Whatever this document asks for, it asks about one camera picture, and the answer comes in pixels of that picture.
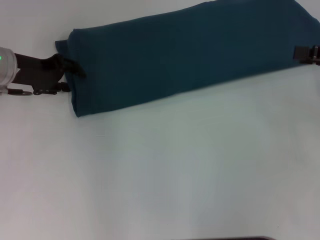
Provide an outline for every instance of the clear plastic device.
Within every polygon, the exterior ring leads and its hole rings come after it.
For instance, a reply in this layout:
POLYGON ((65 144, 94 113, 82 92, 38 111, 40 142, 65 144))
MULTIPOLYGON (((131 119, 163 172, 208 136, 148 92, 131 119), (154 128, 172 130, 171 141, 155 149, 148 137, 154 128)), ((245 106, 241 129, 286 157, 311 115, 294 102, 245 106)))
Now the clear plastic device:
POLYGON ((10 49, 0 47, 0 94, 8 93, 7 86, 15 79, 17 71, 15 53, 10 49))

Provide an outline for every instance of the white surface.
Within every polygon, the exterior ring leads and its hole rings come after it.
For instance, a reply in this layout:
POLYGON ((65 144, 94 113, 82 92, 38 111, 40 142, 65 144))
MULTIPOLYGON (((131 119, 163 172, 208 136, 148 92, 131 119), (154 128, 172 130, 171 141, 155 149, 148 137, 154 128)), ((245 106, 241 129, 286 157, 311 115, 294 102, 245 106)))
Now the white surface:
MULTIPOLYGON (((199 2, 0 0, 0 46, 45 58, 73 28, 199 2)), ((82 118, 67 94, 2 96, 0 239, 319 239, 319 76, 304 66, 82 118)))

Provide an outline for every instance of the dark teal cloth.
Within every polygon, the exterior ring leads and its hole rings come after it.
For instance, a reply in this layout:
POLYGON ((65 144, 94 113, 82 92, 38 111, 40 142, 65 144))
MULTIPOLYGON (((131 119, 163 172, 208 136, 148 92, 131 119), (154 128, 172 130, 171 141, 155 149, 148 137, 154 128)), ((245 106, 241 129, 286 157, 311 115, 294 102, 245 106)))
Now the dark teal cloth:
POLYGON ((294 67, 295 46, 319 44, 319 22, 294 0, 217 0, 75 29, 56 48, 87 74, 66 74, 80 117, 294 67))

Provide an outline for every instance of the teal fabric bag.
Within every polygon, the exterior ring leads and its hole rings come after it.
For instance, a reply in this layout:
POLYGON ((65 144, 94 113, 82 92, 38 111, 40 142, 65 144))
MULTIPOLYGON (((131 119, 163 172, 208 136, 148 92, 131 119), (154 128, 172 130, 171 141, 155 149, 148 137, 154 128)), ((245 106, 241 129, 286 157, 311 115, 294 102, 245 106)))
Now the teal fabric bag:
POLYGON ((294 0, 216 0, 187 9, 75 29, 57 51, 80 117, 297 66, 295 46, 320 44, 320 24, 294 0))

